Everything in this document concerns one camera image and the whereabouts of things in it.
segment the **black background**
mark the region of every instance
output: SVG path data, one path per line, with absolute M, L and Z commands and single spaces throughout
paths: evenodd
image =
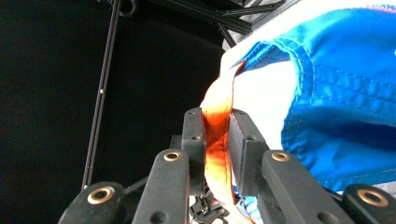
M 0 4 L 0 223 L 54 223 L 78 195 L 110 20 L 95 0 Z M 93 182 L 124 187 L 217 77 L 208 23 L 139 1 L 120 18 Z

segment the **white fabric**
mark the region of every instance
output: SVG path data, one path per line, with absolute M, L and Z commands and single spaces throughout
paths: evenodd
M 396 5 L 396 0 L 302 0 L 229 49 L 222 57 L 220 75 L 245 56 L 258 41 L 273 39 L 299 23 L 331 10 L 370 5 Z M 248 71 L 234 82 L 233 107 L 249 113 L 271 149 L 282 149 L 280 132 L 294 94 L 294 74 L 292 62 L 274 63 Z M 396 195 L 396 182 L 376 187 Z

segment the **blue fabric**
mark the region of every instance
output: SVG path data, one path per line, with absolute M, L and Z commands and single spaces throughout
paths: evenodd
M 298 84 L 282 146 L 329 189 L 396 180 L 393 9 L 335 10 L 257 43 L 242 59 L 241 73 L 294 62 Z

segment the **brass screw insert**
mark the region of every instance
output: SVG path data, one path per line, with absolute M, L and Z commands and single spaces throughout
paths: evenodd
M 181 154 L 178 152 L 168 152 L 163 156 L 166 161 L 177 161 L 180 157 Z
M 358 189 L 358 196 L 365 202 L 376 207 L 386 207 L 388 200 L 381 193 L 371 189 Z
M 105 203 L 113 197 L 114 191 L 115 190 L 111 187 L 101 187 L 96 189 L 88 195 L 88 202 L 91 204 Z
M 283 152 L 274 152 L 272 154 L 272 158 L 276 161 L 288 161 L 290 160 L 290 157 L 288 154 L 283 153 Z

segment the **orange fabric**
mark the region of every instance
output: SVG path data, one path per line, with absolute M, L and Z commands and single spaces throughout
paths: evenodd
M 206 135 L 205 178 L 216 199 L 226 204 L 235 204 L 227 152 L 228 128 L 233 109 L 233 78 L 244 64 L 238 64 L 213 82 L 202 104 Z

